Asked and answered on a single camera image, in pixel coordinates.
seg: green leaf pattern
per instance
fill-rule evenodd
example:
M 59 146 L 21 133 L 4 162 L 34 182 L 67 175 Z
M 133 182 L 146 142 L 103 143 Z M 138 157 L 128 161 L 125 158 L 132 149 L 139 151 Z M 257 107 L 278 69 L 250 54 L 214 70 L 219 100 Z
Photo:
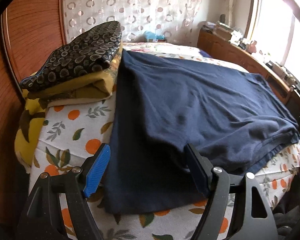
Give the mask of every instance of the green leaf pattern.
M 152 237 L 154 240 L 173 240 L 172 235 L 159 236 L 159 235 L 152 234 Z
M 137 237 L 129 234 L 129 229 L 120 229 L 116 232 L 114 232 L 114 229 L 111 228 L 106 233 L 105 240 L 122 240 L 122 239 L 136 239 Z
M 140 224 L 141 224 L 142 228 L 145 228 L 146 226 L 151 224 L 153 219 L 154 219 L 153 213 L 139 215 L 139 220 L 140 220 Z
M 73 136 L 72 136 L 72 140 L 73 141 L 77 141 L 80 139 L 81 136 L 81 132 L 84 130 L 84 128 L 80 128 L 77 131 L 74 132 Z
M 51 135 L 49 135 L 46 140 L 53 141 L 58 135 L 61 135 L 61 128 L 66 129 L 66 126 L 62 123 L 62 121 L 56 122 L 52 125 L 51 130 L 47 131 L 47 133 L 50 133 Z
M 193 233 L 194 233 L 194 230 L 189 231 L 189 232 L 186 234 L 186 236 L 185 236 L 184 239 L 185 239 L 185 240 L 190 239 L 190 238 L 192 237 Z
M 191 208 L 189 211 L 193 214 L 201 215 L 204 212 L 204 208 Z
M 60 152 L 61 150 L 57 150 L 56 152 L 56 156 L 54 156 L 49 149 L 46 147 L 46 158 L 47 161 L 56 166 L 57 168 L 59 168 L 61 171 L 62 170 L 68 170 L 68 169 L 64 169 L 65 166 L 67 166 L 70 162 L 70 152 L 69 149 L 66 149 L 64 151 L 62 151 L 61 157 L 60 157 Z
M 102 115 L 105 116 L 106 114 L 104 112 L 110 112 L 111 109 L 109 109 L 107 106 L 97 106 L 93 110 L 92 108 L 89 108 L 88 114 L 86 116 L 90 118 L 97 118 L 98 116 Z

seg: bed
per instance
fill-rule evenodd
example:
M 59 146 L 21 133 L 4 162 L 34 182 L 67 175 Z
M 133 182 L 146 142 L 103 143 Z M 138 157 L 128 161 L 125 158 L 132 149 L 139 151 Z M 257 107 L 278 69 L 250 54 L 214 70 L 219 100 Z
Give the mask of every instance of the bed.
M 207 62 L 247 72 L 236 64 L 202 57 L 199 49 L 193 47 L 169 43 L 124 43 L 123 47 L 125 50 L 158 57 Z M 74 166 L 81 166 L 87 157 L 96 152 L 101 143 L 109 142 L 114 120 L 115 99 L 116 86 L 114 85 L 113 95 L 109 99 L 95 103 L 52 106 L 47 110 L 31 166 L 29 191 L 42 172 L 58 175 Z M 300 142 L 283 149 L 256 173 L 256 179 L 272 208 L 290 189 L 299 165 Z M 97 192 L 88 199 L 88 204 L 99 229 L 108 240 L 190 239 L 206 205 L 206 201 L 201 201 L 172 210 L 142 215 L 113 215 L 105 212 L 102 197 L 101 184 Z M 63 194 L 60 195 L 60 202 L 68 236 L 76 239 Z M 233 204 L 234 196 L 230 194 L 218 239 L 226 237 Z

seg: blue gripper pad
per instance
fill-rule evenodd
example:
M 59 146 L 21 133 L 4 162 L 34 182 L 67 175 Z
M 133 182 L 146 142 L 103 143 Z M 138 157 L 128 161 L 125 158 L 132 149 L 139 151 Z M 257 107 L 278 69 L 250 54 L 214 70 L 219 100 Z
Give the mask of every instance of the blue gripper pad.
M 108 162 L 110 160 L 110 146 L 105 144 L 101 149 L 97 159 L 93 163 L 92 167 L 86 175 L 86 186 L 83 193 L 86 198 L 90 197 L 92 193 L 95 193 L 103 173 L 106 170 Z

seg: orange fruit pattern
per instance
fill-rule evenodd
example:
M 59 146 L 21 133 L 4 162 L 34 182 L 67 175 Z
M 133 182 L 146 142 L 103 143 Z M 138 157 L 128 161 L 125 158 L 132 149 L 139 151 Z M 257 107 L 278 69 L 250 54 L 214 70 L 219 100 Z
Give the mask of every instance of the orange fruit pattern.
M 50 164 L 48 165 L 45 169 L 44 169 L 45 172 L 49 173 L 50 176 L 56 176 L 56 175 L 59 175 L 59 170 L 56 166 Z
M 193 203 L 194 206 L 196 207 L 202 207 L 202 206 L 205 206 L 207 204 L 208 200 L 207 199 L 204 199 L 202 201 L 199 201 L 197 203 Z
M 277 189 L 277 181 L 274 179 L 273 181 L 272 181 L 272 188 L 273 189 Z
M 229 221 L 226 218 L 223 218 L 219 234 L 222 234 L 222 233 L 226 232 L 226 230 L 228 228 L 228 224 L 229 224 Z
M 155 214 L 156 216 L 163 217 L 163 216 L 165 216 L 166 214 L 168 214 L 169 212 L 170 212 L 170 209 L 164 210 L 164 211 L 154 212 L 154 214 Z
M 281 187 L 283 187 L 283 188 L 287 187 L 287 183 L 286 183 L 286 181 L 284 179 L 280 180 L 280 184 L 281 184 Z
M 53 109 L 55 112 L 60 112 L 65 106 L 54 106 Z
M 90 154 L 95 154 L 100 145 L 101 142 L 98 139 L 91 139 L 86 143 L 86 151 Z
M 78 116 L 80 115 L 80 111 L 79 110 L 72 110 L 69 112 L 68 114 L 68 118 L 70 120 L 75 120 L 78 118 Z
M 63 222 L 64 222 L 65 226 L 67 226 L 69 228 L 73 228 L 69 209 L 64 208 L 63 210 L 61 210 L 61 213 L 62 213 L 62 218 L 63 218 Z

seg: wall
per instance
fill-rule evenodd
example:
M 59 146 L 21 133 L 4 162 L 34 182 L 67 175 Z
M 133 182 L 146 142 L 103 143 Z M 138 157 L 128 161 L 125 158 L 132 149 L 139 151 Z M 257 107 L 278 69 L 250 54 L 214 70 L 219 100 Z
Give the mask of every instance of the wall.
M 16 157 L 13 138 L 22 111 L 13 86 L 1 41 L 0 30 L 0 223 L 12 224 L 14 219 L 14 172 Z
M 13 0 L 7 9 L 7 25 L 9 57 L 18 79 L 38 71 L 63 44 L 59 0 Z
M 244 34 L 250 12 L 251 0 L 237 0 L 234 7 L 234 26 Z
M 64 0 L 67 42 L 105 21 L 122 24 L 124 41 L 143 41 L 146 30 L 168 42 L 195 45 L 201 22 L 216 21 L 222 0 Z

